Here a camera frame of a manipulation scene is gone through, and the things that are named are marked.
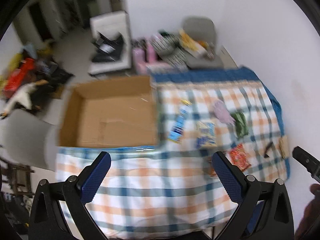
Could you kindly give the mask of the person's hand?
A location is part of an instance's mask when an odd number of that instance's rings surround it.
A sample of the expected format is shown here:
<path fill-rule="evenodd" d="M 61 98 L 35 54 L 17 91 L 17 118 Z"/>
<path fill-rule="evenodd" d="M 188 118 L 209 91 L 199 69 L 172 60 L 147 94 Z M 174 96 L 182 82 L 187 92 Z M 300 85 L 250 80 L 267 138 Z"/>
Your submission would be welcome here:
<path fill-rule="evenodd" d="M 301 239 L 319 215 L 319 184 L 312 184 L 310 186 L 310 192 L 314 198 L 304 209 L 304 215 L 296 230 L 295 239 Z"/>

